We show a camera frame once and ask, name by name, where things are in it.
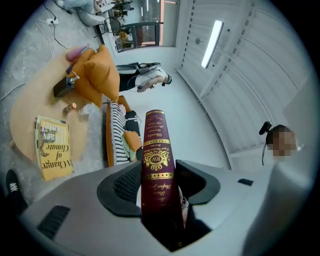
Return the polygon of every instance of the vent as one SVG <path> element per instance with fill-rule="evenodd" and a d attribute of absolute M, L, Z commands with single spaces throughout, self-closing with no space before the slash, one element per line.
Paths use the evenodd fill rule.
<path fill-rule="evenodd" d="M 47 238 L 53 240 L 69 212 L 69 207 L 56 205 L 44 217 L 37 229 Z"/>

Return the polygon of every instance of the book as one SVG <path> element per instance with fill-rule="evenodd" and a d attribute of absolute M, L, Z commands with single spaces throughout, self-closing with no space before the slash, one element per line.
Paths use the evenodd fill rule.
<path fill-rule="evenodd" d="M 141 221 L 170 251 L 183 247 L 184 223 L 165 113 L 146 113 L 141 171 Z"/>
<path fill-rule="evenodd" d="M 45 181 L 73 172 L 69 125 L 60 120 L 38 116 L 35 140 L 37 162 Z"/>

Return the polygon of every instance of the white ceiling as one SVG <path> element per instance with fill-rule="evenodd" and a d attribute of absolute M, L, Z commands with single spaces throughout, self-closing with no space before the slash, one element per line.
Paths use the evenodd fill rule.
<path fill-rule="evenodd" d="M 265 143 L 259 130 L 265 121 L 288 125 L 283 109 L 312 72 L 308 53 L 267 0 L 194 0 L 187 8 L 178 71 L 215 125 L 231 168 L 257 171 Z M 223 31 L 204 69 L 215 20 Z"/>

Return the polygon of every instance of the orange pillow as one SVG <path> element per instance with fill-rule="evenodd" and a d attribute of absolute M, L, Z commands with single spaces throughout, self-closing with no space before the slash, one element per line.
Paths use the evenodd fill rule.
<path fill-rule="evenodd" d="M 93 86 L 113 102 L 118 102 L 120 76 L 108 48 L 102 44 L 99 52 L 84 63 L 86 77 Z"/>
<path fill-rule="evenodd" d="M 93 55 L 95 55 L 95 51 L 93 49 L 86 50 L 73 66 L 72 71 L 74 71 L 80 77 L 79 80 L 74 82 L 74 89 L 79 95 L 93 102 L 100 108 L 102 105 L 102 93 L 95 89 L 85 74 L 85 62 Z M 72 72 L 70 75 L 68 75 L 68 77 L 74 76 L 75 75 Z"/>
<path fill-rule="evenodd" d="M 125 131 L 123 135 L 132 151 L 137 152 L 142 147 L 141 139 L 136 131 Z"/>

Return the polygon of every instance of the black vent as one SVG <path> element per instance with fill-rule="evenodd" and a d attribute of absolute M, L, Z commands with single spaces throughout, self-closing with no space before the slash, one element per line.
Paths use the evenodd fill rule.
<path fill-rule="evenodd" d="M 141 167 L 139 164 L 114 181 L 113 189 L 119 198 L 136 204 L 137 192 L 141 185 Z"/>
<path fill-rule="evenodd" d="M 65 221 L 70 208 L 56 205 L 44 217 L 37 229 L 47 238 L 53 239 L 60 229 L 62 223 Z"/>

